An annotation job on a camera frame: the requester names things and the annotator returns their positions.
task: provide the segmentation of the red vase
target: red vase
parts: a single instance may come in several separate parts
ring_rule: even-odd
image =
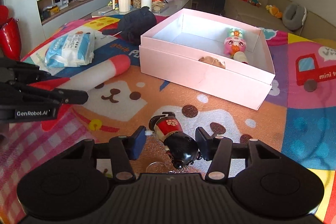
[[[20,61],[21,37],[17,20],[10,18],[0,29],[0,47],[4,56]]]

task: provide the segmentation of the cardboard box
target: cardboard box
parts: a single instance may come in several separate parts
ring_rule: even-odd
[[[231,28],[245,30],[249,65],[224,55]],[[263,32],[229,18],[182,9],[141,36],[141,72],[258,110],[275,76]],[[214,57],[219,68],[198,61]]]
[[[50,9],[50,15],[54,15],[54,14],[57,14],[59,12],[59,8],[58,6]]]

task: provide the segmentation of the plush doll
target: plush doll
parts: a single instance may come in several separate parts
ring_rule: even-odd
[[[144,6],[141,9],[131,11],[124,15],[118,22],[117,29],[105,29],[104,35],[115,35],[119,32],[120,36],[133,45],[141,44],[140,36],[157,24],[155,15],[149,11],[149,7]]]
[[[224,54],[233,56],[236,52],[244,52],[245,50],[246,41],[242,30],[230,29],[228,38],[224,40]]]
[[[251,3],[253,6],[260,7],[261,3],[259,0],[248,0],[249,3]]]
[[[267,5],[266,6],[266,10],[269,11],[269,13],[272,15],[272,16],[275,16],[276,18],[282,18],[282,12],[280,12],[280,10],[273,6],[273,5]]]

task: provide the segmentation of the toy box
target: toy box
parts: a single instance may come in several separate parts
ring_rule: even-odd
[[[228,30],[245,31],[249,64],[227,58]],[[182,9],[141,36],[141,72],[258,110],[275,76],[263,32],[229,18]],[[213,57],[225,69],[199,61]]]

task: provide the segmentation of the white mug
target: white mug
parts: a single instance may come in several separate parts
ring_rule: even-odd
[[[131,10],[131,0],[118,0],[119,11],[122,13],[129,12]],[[113,10],[116,8],[116,0],[112,0]]]

